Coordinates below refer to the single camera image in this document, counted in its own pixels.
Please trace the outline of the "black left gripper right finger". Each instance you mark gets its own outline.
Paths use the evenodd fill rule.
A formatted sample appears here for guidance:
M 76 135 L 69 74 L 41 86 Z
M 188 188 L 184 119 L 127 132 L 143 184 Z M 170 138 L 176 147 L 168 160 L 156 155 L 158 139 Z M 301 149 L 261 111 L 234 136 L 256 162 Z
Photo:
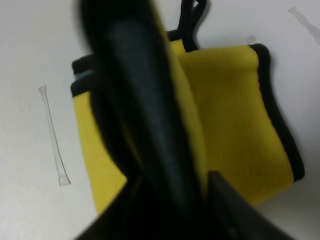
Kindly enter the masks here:
M 217 171 L 208 174 L 208 208 L 215 240 L 291 240 L 251 207 Z

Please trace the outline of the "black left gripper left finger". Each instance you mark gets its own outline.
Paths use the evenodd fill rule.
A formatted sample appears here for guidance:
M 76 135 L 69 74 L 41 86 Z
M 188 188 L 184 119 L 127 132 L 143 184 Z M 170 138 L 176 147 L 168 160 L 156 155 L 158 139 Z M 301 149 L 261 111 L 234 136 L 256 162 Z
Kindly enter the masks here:
M 205 227 L 206 152 L 185 74 L 151 0 L 82 0 L 90 103 L 126 178 L 82 240 L 191 240 Z

